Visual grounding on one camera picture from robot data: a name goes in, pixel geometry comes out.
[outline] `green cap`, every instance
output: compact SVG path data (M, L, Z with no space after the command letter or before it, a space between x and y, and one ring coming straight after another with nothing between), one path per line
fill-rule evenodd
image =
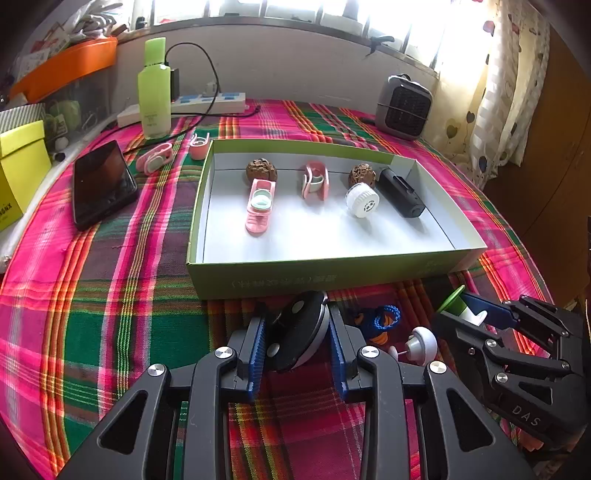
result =
M466 288L465 285L459 286L455 291L445 299L445 301L441 304L441 306L437 309L435 313L441 313L443 311L451 313L456 317L459 317L460 314L466 310L466 304L460 297L460 293L464 291Z
M144 66L158 65L164 63L164 55L166 51L166 38L158 37L146 41L146 48L144 53Z

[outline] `blue rope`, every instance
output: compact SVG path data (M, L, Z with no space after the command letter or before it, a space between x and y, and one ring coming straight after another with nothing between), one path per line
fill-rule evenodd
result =
M382 323L382 320L385 320L385 312L392 314L393 322L391 325L384 325ZM374 318L374 328L380 332L387 332L388 330L396 327L397 323L400 321L400 310L398 310L394 305L384 305L383 307L377 308L376 313L378 314Z

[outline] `orange container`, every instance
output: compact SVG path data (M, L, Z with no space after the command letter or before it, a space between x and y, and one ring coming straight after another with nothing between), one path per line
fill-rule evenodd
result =
M29 103L39 102L74 80L114 65L116 51L116 37L67 48L14 84L10 98L23 93Z

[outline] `patterned curtain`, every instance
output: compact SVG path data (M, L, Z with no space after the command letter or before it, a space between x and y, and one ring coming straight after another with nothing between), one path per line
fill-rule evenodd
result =
M456 0L424 138L482 189L521 164L548 64L549 26L525 0Z

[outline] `black cable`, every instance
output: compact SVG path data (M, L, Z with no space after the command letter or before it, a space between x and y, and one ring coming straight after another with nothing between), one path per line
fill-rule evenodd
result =
M258 112L261 111L261 106L257 105L254 109L253 112L250 113L197 113L197 112L187 112L187 113L172 113L173 116L209 116L209 117L215 117L215 118L249 118L251 116L255 116ZM130 124L125 125L124 127L117 127L114 128L113 130L109 131L108 134L106 134L103 138L100 139L100 141L102 142L105 138L109 138L112 134L117 133L120 130L124 130L127 127L131 127L131 125L138 125L141 123L141 120L139 122L132 122Z
M261 111L261 106L257 105L254 109L254 111L250 112L250 113L209 113L207 115L205 115L204 113L197 113L197 112L179 112L179 113L173 113L173 115L176 116L199 116L199 115L203 115L203 116L213 116L216 118L249 118L252 116L255 116L258 112Z
M209 56L209 53L207 53L207 51L205 50L205 48L203 48L201 45L196 44L194 42L182 41L182 42L179 42L179 43L175 43L164 54L164 64L166 66L168 66L168 61L167 61L168 54L170 53L170 51L174 47L178 47L179 45L193 45L194 47L197 47L197 48L201 49L201 51L205 54L205 56L207 57L207 59L209 61L209 64L212 67L213 76L216 78L216 93L213 95L213 98L212 98L211 103L209 104L209 107L207 107L207 110L205 111L204 114L200 114L201 117L199 118L199 120L197 120L194 124L192 124L189 127L187 127L185 130L182 130L182 131L180 131L177 134L170 135L169 137L159 138L158 140L156 140L156 142L153 142L153 143L150 143L150 144L144 144L144 145L140 145L139 147L130 148L129 150L126 150L125 152L123 152L123 155L127 155L129 153L133 153L133 152L138 151L138 150L140 150L140 149L142 149L144 147L149 147L149 146L152 146L152 145L157 145L159 143L166 142L168 140L173 140L173 139L175 139L177 137L180 137L181 135L187 133L189 130L191 130L191 129L195 128L196 126L198 126L203 121L203 119L209 114L209 112L212 111L213 104L216 102L216 99L217 99L217 97L219 96L219 93L220 93L220 79L217 76L217 70L215 68L215 65L213 64L212 58Z

